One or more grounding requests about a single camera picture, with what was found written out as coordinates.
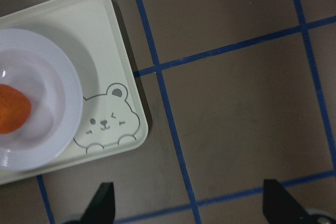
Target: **bear mouth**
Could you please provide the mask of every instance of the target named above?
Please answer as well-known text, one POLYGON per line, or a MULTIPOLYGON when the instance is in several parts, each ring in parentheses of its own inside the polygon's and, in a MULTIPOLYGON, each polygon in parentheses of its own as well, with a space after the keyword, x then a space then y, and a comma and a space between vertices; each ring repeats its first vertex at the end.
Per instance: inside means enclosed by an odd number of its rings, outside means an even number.
POLYGON ((108 130, 110 128, 110 126, 107 126, 106 127, 106 125, 104 125, 104 128, 100 128, 102 131, 105 131, 105 130, 108 130))

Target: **tray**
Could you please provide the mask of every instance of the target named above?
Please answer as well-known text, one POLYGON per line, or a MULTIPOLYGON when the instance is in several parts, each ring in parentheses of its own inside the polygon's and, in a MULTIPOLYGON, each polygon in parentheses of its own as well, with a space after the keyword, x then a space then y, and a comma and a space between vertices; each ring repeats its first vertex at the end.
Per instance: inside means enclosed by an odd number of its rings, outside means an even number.
POLYGON ((139 147, 148 124, 111 0, 50 0, 0 17, 56 43, 81 81, 83 115, 75 138, 53 162, 35 170, 0 170, 0 184, 139 147))

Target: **blue tape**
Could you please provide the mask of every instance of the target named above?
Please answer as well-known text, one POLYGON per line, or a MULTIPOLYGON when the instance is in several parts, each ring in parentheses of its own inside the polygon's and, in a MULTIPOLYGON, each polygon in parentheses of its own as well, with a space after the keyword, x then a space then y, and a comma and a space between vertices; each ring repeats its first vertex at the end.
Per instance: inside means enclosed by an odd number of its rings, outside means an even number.
MULTIPOLYGON (((158 66, 160 64, 160 62, 159 62, 158 54, 156 52, 154 39, 153 39, 153 36, 152 36, 151 28, 150 28, 150 25, 149 25, 149 21, 148 21, 147 15, 146 15, 146 11, 145 11, 143 2, 142 2, 142 0, 135 0, 135 1, 136 1, 137 6, 138 6, 138 9, 139 9, 140 17, 141 17, 141 20, 142 20, 142 24, 143 24, 143 27, 144 27, 145 34, 146 34, 146 38, 147 38, 147 42, 148 42, 148 45, 149 45, 149 50, 150 50, 150 53, 151 53, 151 56, 152 56, 153 63, 154 63, 155 66, 158 66)), ((187 168, 186 168, 186 165, 185 165, 179 136, 177 134, 177 130, 176 130, 176 126, 175 126, 175 122, 174 122, 174 118, 173 118, 173 113, 172 113, 170 103, 169 103, 169 99, 168 99, 167 90, 166 90, 166 87, 165 87, 165 84, 164 84, 164 79, 163 79, 162 72, 161 72, 160 69, 156 72, 156 76, 157 76, 157 79, 158 79, 158 84, 159 84, 160 93, 161 93, 161 97, 162 97, 162 100, 163 100, 163 105, 164 105, 164 108, 165 108, 168 124, 169 124, 170 130, 171 130, 171 135, 172 135, 172 139, 173 139, 173 143, 174 143, 174 147, 175 147, 175 151, 176 151, 176 155, 177 155, 177 160, 178 160, 178 163, 180 165, 184 185, 185 185, 185 188, 187 190, 188 197, 189 197, 189 200, 190 200, 190 203, 191 203, 191 208, 192 208, 192 211, 193 211, 193 214, 194 214, 195 222, 196 222, 196 224, 202 224, 200 213, 199 213, 197 202, 196 202, 196 198, 195 198, 195 194, 193 192, 191 181, 190 181, 190 178, 189 178, 189 175, 188 175, 188 172, 187 172, 187 168)))
POLYGON ((329 18, 324 18, 324 19, 320 19, 314 22, 310 22, 307 24, 307 28, 308 29, 313 29, 313 28, 317 28, 320 26, 326 26, 326 25, 330 25, 336 23, 336 16, 332 16, 329 18))
POLYGON ((52 213, 52 210, 51 210, 51 207, 50 207, 50 204, 49 204, 47 190, 46 190, 46 187, 44 185, 42 175, 37 175, 36 179, 37 179, 38 187, 39 187, 40 192, 41 192, 44 207, 46 208, 49 223, 50 224, 55 224, 54 215, 52 213))
POLYGON ((145 68, 139 71, 135 71, 134 77, 140 77, 140 76, 145 76, 147 74, 151 74, 151 73, 155 73, 159 70, 165 70, 168 68, 173 68, 179 65, 183 65, 183 64, 187 64, 190 62, 193 62, 195 60, 199 60, 199 59, 204 59, 210 56, 217 56, 220 54, 224 54, 226 52, 230 52, 230 51, 234 51, 234 50, 238 50, 238 49, 242 49, 245 47, 249 47, 249 46, 253 46, 262 42, 266 42, 269 40, 273 40, 273 39, 277 39, 277 38, 281 38, 284 36, 288 36, 291 34, 296 34, 299 33, 301 31, 300 27, 292 27, 292 28, 288 28, 285 30, 281 30, 281 31, 277 31, 275 33, 271 33, 271 34, 267 34, 267 35, 263 35, 263 36, 259 36, 253 39, 248 39, 248 40, 244 40, 235 44, 231 44, 228 46, 224 46, 224 47, 220 47, 220 48, 216 48, 216 49, 212 49, 209 51, 205 51, 205 52, 201 52, 199 54, 195 54, 195 55, 191 55, 182 59, 177 59, 177 60, 172 60, 169 62, 165 62, 165 63, 161 63, 159 65, 156 66, 152 66, 149 68, 145 68))
MULTIPOLYGON (((308 182, 313 182, 313 181, 316 181, 316 180, 333 177, 334 175, 335 175, 335 172, 333 170, 331 170, 331 171, 324 172, 324 173, 318 173, 318 174, 313 174, 313 175, 309 175, 309 176, 305 176, 305 177, 301 177, 301 178, 295 178, 295 179, 283 182, 281 184, 284 187, 297 186, 297 185, 305 184, 305 183, 308 183, 308 182)), ((248 196, 261 194, 263 192, 262 190, 263 190, 262 187, 256 187, 256 188, 253 188, 253 189, 244 190, 244 191, 240 191, 240 192, 233 193, 233 194, 223 195, 223 196, 219 196, 219 197, 215 197, 215 198, 200 201, 200 202, 198 202, 198 206, 206 206, 206 205, 210 205, 210 204, 221 203, 221 202, 226 202, 226 201, 230 201, 230 200, 245 198, 245 197, 248 197, 248 196)))
POLYGON ((335 142, 334 142, 331 125, 330 125, 330 121, 328 117, 326 102, 324 100, 322 86, 321 86, 321 82, 319 78, 319 73, 317 70, 316 61, 315 61, 313 49, 311 46, 311 41, 309 38, 309 33, 308 33, 309 26, 306 24, 306 19, 304 18, 301 1, 300 0, 293 0, 293 1, 294 1, 295 9, 296 9, 300 27, 301 27, 303 43, 305 45, 305 49, 306 49, 306 53, 307 53, 307 57, 309 61, 309 66, 310 66, 310 71, 313 77, 313 82, 314 82, 315 91, 317 94, 317 99, 318 99, 320 112, 321 112, 321 116, 323 120, 324 131, 325 131, 325 134, 328 140, 328 146, 329 146, 329 151, 330 151, 333 167, 334 169, 336 169, 336 147, 335 147, 335 142))
POLYGON ((155 65, 158 65, 158 64, 160 64, 159 63, 159 58, 158 58, 158 54, 156 52, 156 48, 155 48, 155 44, 154 44, 154 38, 153 38, 153 35, 152 35, 152 30, 149 26, 149 21, 148 21, 148 18, 147 18, 145 7, 143 5, 142 0, 135 0, 135 1, 136 1, 136 5, 138 6, 138 9, 139 9, 142 25, 143 25, 145 35, 146 35, 146 38, 147 38, 149 50, 150 50, 151 55, 152 55, 153 63, 155 65))
POLYGON ((190 178, 189 178, 189 174, 188 174, 188 171, 187 171, 187 168, 186 168, 186 164, 185 164, 185 160, 184 160, 184 156, 183 156, 183 152, 182 152, 182 147, 181 147, 181 144, 180 144, 179 136, 177 134, 176 125, 175 125, 175 122, 174 122, 172 109, 170 107, 168 94, 167 94, 167 90, 166 90, 166 87, 165 87, 165 84, 164 84, 164 79, 163 79, 163 76, 162 76, 162 72, 159 71, 159 72, 156 73, 156 75, 157 75, 157 78, 158 78, 160 93, 161 93, 161 97, 162 97, 162 100, 163 100, 163 105, 164 105, 164 109, 165 109, 165 112, 166 112, 169 128, 170 128, 170 131, 171 131, 171 135, 172 135, 172 139, 173 139, 173 143, 174 143, 174 147, 175 147, 175 151, 176 151, 176 155, 177 155, 178 164, 180 165, 184 185, 185 185, 185 188, 186 188, 188 196, 189 196, 189 200, 190 200, 190 203, 191 203, 191 208, 192 208, 192 211, 193 211, 193 214, 194 214, 195 222, 196 222, 196 224, 201 224, 202 221, 201 221, 200 213, 199 213, 199 210, 198 210, 198 206, 197 206, 195 194, 194 194, 194 191, 193 191, 193 188, 192 188, 192 185, 191 185, 191 181, 190 181, 190 178))

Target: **orange fruit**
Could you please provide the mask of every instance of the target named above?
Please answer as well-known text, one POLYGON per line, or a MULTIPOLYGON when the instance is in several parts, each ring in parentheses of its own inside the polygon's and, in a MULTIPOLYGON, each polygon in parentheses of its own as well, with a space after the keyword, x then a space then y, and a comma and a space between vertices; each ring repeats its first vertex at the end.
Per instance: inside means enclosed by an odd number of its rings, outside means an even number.
POLYGON ((28 119, 32 104, 20 91, 0 84, 0 134, 13 132, 28 119))

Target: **tile floor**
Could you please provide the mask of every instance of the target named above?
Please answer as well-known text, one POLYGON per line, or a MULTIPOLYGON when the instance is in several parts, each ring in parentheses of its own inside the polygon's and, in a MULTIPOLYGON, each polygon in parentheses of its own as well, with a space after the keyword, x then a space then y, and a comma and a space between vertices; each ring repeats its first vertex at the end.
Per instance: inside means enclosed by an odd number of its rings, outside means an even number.
MULTIPOLYGON (((0 0, 0 16, 44 1, 0 0)), ((266 223, 264 178, 336 215, 336 0, 114 1, 148 139, 0 186, 1 223, 60 223, 105 181, 116 223, 266 223)))

